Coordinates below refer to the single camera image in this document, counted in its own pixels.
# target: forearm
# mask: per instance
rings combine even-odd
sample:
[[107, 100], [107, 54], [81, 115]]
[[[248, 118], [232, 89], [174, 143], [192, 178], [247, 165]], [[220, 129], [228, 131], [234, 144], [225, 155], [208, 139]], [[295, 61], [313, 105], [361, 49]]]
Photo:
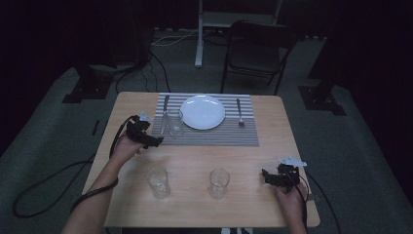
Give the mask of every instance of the forearm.
[[[109, 161], [89, 191], [112, 184], [121, 169], [115, 161]], [[99, 193], [81, 202], [73, 210], [62, 233], [101, 233], [112, 197], [113, 189]]]

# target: white plate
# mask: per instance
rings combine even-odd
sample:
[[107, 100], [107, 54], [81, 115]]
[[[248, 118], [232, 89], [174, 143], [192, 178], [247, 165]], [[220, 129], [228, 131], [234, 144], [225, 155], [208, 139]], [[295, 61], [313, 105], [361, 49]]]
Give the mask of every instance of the white plate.
[[180, 110], [183, 113], [183, 122], [198, 130], [215, 128], [225, 117], [224, 105], [210, 96], [189, 97], [182, 103]]

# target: dark background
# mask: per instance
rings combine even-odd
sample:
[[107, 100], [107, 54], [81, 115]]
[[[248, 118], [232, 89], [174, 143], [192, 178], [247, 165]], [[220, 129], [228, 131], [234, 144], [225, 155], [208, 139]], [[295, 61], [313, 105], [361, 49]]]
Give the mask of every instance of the dark background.
[[[247, 0], [205, 2], [205, 10], [211, 11], [271, 13], [275, 6], [264, 0], [253, 6]], [[111, 66], [136, 62], [147, 56], [154, 27], [198, 26], [197, 0], [0, 4], [1, 154], [74, 61]], [[351, 92], [410, 201], [412, 5], [407, 0], [288, 0], [279, 20], [301, 38], [328, 37], [309, 78]]]

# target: clear glass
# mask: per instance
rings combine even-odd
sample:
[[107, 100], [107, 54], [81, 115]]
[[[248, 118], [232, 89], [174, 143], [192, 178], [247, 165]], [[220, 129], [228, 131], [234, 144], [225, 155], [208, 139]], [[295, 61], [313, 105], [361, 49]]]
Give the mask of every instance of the clear glass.
[[170, 110], [167, 112], [169, 134], [173, 137], [179, 137], [183, 134], [183, 114], [180, 110]]
[[162, 168], [154, 168], [149, 171], [146, 178], [156, 198], [165, 198], [169, 195], [170, 188], [167, 171]]
[[224, 197], [227, 189], [227, 185], [230, 182], [230, 175], [227, 171], [223, 169], [215, 169], [210, 175], [210, 186], [209, 194], [213, 198], [222, 198]]

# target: black chair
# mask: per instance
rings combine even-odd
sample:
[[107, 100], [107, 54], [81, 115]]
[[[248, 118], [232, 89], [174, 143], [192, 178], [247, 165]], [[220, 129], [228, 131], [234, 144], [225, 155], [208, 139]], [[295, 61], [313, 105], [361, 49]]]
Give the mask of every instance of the black chair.
[[232, 71], [267, 77], [270, 79], [267, 86], [279, 74], [274, 90], [274, 95], [276, 95], [286, 60], [296, 42], [296, 37], [283, 25], [246, 20], [234, 22], [229, 28], [221, 94], [224, 92], [227, 73]]

